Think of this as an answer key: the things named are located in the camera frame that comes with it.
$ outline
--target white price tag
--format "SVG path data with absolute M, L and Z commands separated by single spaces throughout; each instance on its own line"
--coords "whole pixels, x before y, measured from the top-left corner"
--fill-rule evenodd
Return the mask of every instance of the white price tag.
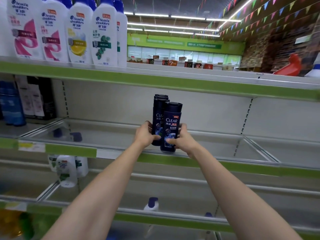
M 9 202 L 6 203 L 5 209 L 12 210 L 12 211 L 27 211 L 27 203 L 25 202 Z
M 97 148 L 97 155 L 98 158 L 105 158 L 105 159 L 116 159 L 121 155 L 122 151 L 117 150 L 108 150 L 108 149 L 99 149 Z
M 46 144 L 43 142 L 30 142 L 20 140 L 18 142 L 19 151 L 27 152 L 46 152 Z

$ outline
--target person's left arm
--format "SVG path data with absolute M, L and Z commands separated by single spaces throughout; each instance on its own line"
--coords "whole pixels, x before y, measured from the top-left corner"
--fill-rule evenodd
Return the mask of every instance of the person's left arm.
M 42 240 L 105 240 L 134 163 L 142 150 L 160 136 L 140 126 L 134 142 L 78 195 Z

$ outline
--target pink graphic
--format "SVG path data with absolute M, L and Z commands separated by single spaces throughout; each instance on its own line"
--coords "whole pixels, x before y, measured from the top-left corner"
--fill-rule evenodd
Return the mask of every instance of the pink graphic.
M 47 58 L 59 61 L 52 52 L 61 51 L 59 31 L 57 30 L 52 34 L 51 37 L 42 37 L 42 42 L 44 43 L 44 52 Z
M 18 55 L 32 56 L 26 49 L 35 48 L 38 46 L 36 27 L 34 20 L 30 20 L 24 26 L 24 30 L 13 29 L 12 34 L 14 37 L 14 46 Z

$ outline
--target person's right arm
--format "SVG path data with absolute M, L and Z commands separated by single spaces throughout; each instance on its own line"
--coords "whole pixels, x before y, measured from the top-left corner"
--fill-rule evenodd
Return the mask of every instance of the person's right arm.
M 186 124 L 182 124 L 180 138 L 166 141 L 198 161 L 212 193 L 239 239 L 301 240 L 273 208 L 192 138 Z

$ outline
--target fluorescent tube light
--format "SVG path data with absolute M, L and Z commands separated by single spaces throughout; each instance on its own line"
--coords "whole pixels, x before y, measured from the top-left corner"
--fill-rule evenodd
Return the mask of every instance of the fluorescent tube light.
M 187 17 L 187 16 L 174 16 L 171 15 L 174 19 L 193 19 L 193 20 L 206 20 L 204 17 Z
M 165 17 L 168 18 L 169 15 L 165 14 L 153 14 L 153 13 L 135 13 L 136 16 L 147 16 L 147 17 Z
M 155 30 L 155 29 L 145 29 L 144 31 L 147 32 L 161 32 L 161 33 L 168 33 L 169 31 L 165 31 L 165 30 Z
M 252 2 L 253 0 L 247 0 L 246 1 L 246 3 L 245 4 L 243 4 L 234 14 L 232 14 L 231 16 L 230 16 L 230 19 L 232 19 L 235 15 L 237 15 L 238 14 L 238 12 L 240 12 L 246 5 L 248 5 L 250 2 Z
M 215 35 L 215 34 L 205 34 L 205 33 L 195 33 L 195 35 L 210 36 L 210 37 L 220 37 L 220 35 Z
M 218 29 L 179 27 L 179 26 L 158 25 L 158 24 L 143 24 L 143 23 L 128 23 L 128 25 L 158 27 L 158 28 L 173 28 L 173 29 L 189 29 L 189 30 L 211 31 L 211 32 L 219 31 Z
M 143 31 L 142 28 L 127 28 L 128 30 L 137 30 L 137 31 Z
M 226 22 L 236 22 L 236 23 L 240 23 L 241 20 L 237 20 L 237 19 L 223 19 L 223 18 L 207 18 L 207 21 L 226 21 Z
M 190 33 L 190 32 L 169 31 L 169 33 L 183 34 L 183 35 L 193 35 L 193 33 Z

